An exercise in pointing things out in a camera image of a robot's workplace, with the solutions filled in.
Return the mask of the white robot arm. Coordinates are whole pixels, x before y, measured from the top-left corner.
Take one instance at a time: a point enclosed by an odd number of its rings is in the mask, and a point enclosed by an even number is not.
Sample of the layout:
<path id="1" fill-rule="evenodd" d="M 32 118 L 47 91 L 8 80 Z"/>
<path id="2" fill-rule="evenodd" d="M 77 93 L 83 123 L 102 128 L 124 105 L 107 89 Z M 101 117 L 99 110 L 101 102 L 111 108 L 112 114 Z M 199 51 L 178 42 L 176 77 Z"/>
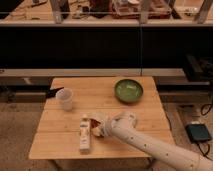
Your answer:
<path id="1" fill-rule="evenodd" d="M 114 117 L 95 114 L 91 120 L 96 136 L 114 136 L 177 171 L 213 171 L 213 161 L 210 159 L 137 131 L 134 113 L 122 112 Z"/>

